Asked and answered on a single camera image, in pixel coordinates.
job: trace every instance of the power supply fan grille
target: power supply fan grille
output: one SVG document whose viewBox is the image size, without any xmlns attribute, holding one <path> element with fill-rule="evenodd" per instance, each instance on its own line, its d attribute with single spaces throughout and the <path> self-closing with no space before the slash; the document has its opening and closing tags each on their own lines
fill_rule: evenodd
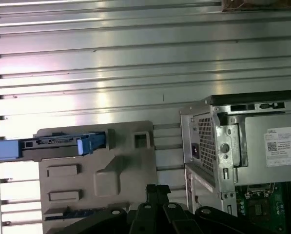
<svg viewBox="0 0 291 234">
<path fill-rule="evenodd" d="M 210 118 L 201 118 L 198 122 L 200 138 L 200 159 L 203 167 L 213 173 L 213 160 L 215 160 L 215 145 Z"/>
</svg>

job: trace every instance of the power supply unit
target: power supply unit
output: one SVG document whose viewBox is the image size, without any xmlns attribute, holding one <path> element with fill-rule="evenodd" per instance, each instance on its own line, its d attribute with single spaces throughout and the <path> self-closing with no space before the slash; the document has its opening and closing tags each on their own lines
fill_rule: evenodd
<svg viewBox="0 0 291 234">
<path fill-rule="evenodd" d="M 189 209 L 291 233 L 291 91 L 214 95 L 180 116 Z"/>
</svg>

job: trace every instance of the barcode sticker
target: barcode sticker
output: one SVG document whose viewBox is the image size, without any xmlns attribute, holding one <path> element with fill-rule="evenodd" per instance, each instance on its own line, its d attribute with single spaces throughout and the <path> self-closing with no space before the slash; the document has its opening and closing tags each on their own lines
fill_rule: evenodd
<svg viewBox="0 0 291 234">
<path fill-rule="evenodd" d="M 264 139 L 268 167 L 291 165 L 291 127 L 268 129 Z"/>
</svg>

